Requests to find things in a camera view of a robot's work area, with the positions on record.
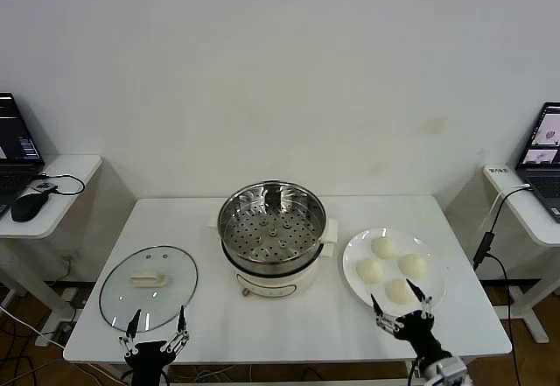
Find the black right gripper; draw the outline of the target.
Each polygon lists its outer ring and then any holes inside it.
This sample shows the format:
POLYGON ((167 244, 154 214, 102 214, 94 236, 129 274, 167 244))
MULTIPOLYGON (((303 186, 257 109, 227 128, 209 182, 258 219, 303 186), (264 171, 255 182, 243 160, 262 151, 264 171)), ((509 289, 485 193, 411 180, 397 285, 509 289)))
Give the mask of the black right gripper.
POLYGON ((407 341, 421 363, 434 363, 451 357, 452 354, 444 350, 441 343, 432 334, 435 322, 432 296, 426 296, 421 288, 410 279, 407 278, 406 282, 420 303, 420 308, 397 318, 384 312, 375 296, 370 294, 375 324, 398 340, 407 341))

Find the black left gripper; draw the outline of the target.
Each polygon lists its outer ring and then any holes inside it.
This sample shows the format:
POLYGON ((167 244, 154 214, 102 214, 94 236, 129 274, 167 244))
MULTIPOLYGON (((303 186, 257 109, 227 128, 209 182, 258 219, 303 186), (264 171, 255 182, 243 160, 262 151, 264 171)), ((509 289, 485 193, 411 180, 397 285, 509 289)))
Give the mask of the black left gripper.
POLYGON ((125 335, 118 339, 124 350, 124 360, 129 366, 123 377, 131 376, 131 386, 158 386, 161 380, 164 381, 164 385, 170 386, 166 367, 175 361, 175 354, 179 354, 190 340, 185 307, 180 307, 177 332, 167 342, 159 340, 136 345, 140 316, 141 310, 138 309, 129 321, 125 335))

